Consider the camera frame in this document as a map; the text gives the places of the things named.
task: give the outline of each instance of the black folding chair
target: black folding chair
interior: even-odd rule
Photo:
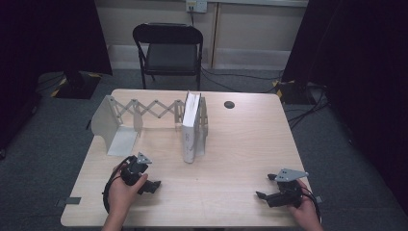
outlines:
[[[139,49],[143,88],[144,74],[165,76],[196,76],[200,90],[200,71],[203,36],[192,26],[173,23],[144,23],[133,30],[133,39]],[[141,49],[148,44],[147,55]]]

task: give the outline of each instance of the gray carpet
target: gray carpet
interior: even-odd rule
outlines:
[[[204,73],[201,90],[274,93],[271,79]],[[263,78],[280,75],[279,71],[255,70],[218,70],[217,73]],[[141,89],[140,74],[138,70],[114,70],[114,76],[102,78],[90,100],[49,97],[55,86],[49,87],[59,81],[58,76],[59,73],[41,76],[38,90],[43,98],[38,110],[15,136],[6,159],[0,162],[0,230],[99,230],[63,227],[60,218],[64,209],[55,204],[70,195],[93,137],[86,128],[99,103],[114,89]],[[147,87],[195,90],[195,82],[191,77],[158,77],[156,82],[147,78]],[[284,105],[288,119],[310,108]],[[407,216],[376,169],[350,145],[346,131],[330,107],[307,115],[293,128],[314,193],[324,198],[319,205],[323,227],[325,230],[408,230]]]

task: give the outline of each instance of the chair seat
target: chair seat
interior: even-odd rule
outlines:
[[[197,47],[194,44],[150,44],[145,71],[169,72],[174,74],[191,74],[196,71]]]

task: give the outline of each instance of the black backdrop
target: black backdrop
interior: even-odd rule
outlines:
[[[404,0],[310,0],[283,76],[328,87],[356,146],[406,214],[407,13]]]
[[[74,68],[112,75],[93,0],[0,1],[0,148],[38,98],[38,77]]]

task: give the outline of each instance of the chair backrest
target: chair backrest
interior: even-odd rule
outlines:
[[[196,28],[186,24],[144,23],[133,30],[133,39],[141,43],[200,44],[203,36]]]

